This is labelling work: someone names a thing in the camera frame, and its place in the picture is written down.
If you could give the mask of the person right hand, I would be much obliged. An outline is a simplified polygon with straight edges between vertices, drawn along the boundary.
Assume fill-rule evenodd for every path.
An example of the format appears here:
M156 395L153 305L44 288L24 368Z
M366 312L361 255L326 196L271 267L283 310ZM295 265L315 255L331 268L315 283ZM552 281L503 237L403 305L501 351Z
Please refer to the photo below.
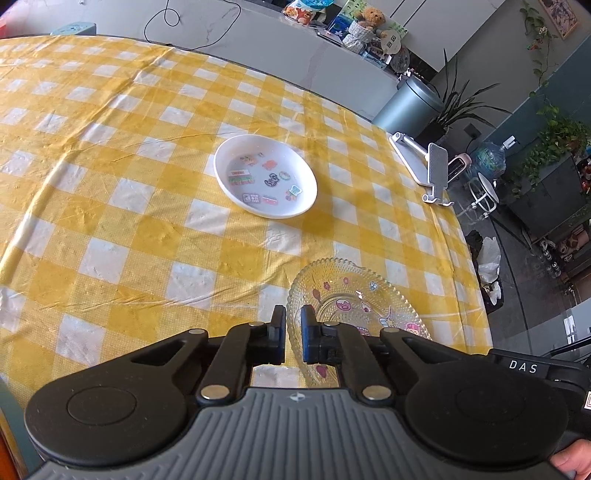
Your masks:
M591 474L591 441L579 439L550 458L563 474L573 473L575 480L587 480Z

